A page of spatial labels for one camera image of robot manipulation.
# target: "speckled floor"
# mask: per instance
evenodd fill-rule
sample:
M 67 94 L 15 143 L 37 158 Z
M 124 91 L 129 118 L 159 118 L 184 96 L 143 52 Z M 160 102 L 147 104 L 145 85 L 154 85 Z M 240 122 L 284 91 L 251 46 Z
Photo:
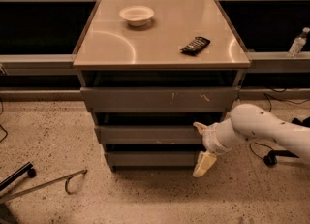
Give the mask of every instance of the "speckled floor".
M 269 108 L 267 101 L 252 103 Z M 0 143 L 0 180 L 29 161 L 37 176 L 23 176 L 2 191 L 2 196 L 8 190 L 15 193 L 88 170 L 85 176 L 72 179 L 72 195 L 66 194 L 62 181 L 7 202 L 0 207 L 0 218 L 9 223 L 310 221 L 310 165 L 300 159 L 279 158 L 275 168 L 268 168 L 245 145 L 220 157 L 201 178 L 192 177 L 191 170 L 126 170 L 113 174 L 82 102 L 3 104 L 0 124 L 9 135 Z M 273 113 L 287 121 L 310 115 L 309 103 L 272 101 L 272 107 Z M 269 141 L 260 142 L 277 147 Z M 266 147 L 253 148 L 261 156 L 269 152 Z

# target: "drawer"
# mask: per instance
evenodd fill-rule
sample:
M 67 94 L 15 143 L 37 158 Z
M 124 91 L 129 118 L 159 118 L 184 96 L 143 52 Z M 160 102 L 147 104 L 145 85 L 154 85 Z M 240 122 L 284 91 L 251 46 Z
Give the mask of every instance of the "drawer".
M 106 153 L 109 166 L 158 166 L 158 167 L 194 167 L 198 159 L 197 152 L 140 153 L 128 152 Z
M 90 112 L 225 112 L 237 88 L 135 88 L 81 89 Z
M 101 144 L 202 144 L 194 126 L 96 126 Z

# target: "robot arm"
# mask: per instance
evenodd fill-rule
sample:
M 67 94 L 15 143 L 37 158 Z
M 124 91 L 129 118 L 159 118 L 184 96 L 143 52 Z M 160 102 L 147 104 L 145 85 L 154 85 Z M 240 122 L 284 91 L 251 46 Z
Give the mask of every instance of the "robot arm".
M 231 112 L 231 118 L 205 126 L 195 122 L 202 134 L 206 152 L 201 152 L 193 176 L 200 177 L 215 163 L 217 155 L 234 146 L 268 139 L 286 150 L 310 161 L 310 128 L 278 119 L 270 112 L 251 104 L 242 104 Z

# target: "bowl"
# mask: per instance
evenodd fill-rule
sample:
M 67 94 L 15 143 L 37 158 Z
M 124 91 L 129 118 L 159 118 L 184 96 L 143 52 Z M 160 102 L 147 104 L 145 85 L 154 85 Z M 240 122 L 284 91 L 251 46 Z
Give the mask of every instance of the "bowl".
M 119 15 L 131 26 L 143 26 L 154 16 L 154 11 L 145 6 L 131 6 L 122 9 Z

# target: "bottle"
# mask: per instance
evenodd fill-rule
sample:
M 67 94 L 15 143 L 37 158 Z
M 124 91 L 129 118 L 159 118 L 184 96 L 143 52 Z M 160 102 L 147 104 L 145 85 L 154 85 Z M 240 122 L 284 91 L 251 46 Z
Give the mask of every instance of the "bottle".
M 302 50 L 303 46 L 307 42 L 307 35 L 310 31 L 310 28 L 304 27 L 302 29 L 302 33 L 299 34 L 295 39 L 294 42 L 291 45 L 291 48 L 289 50 L 288 56 L 289 57 L 296 57 Z

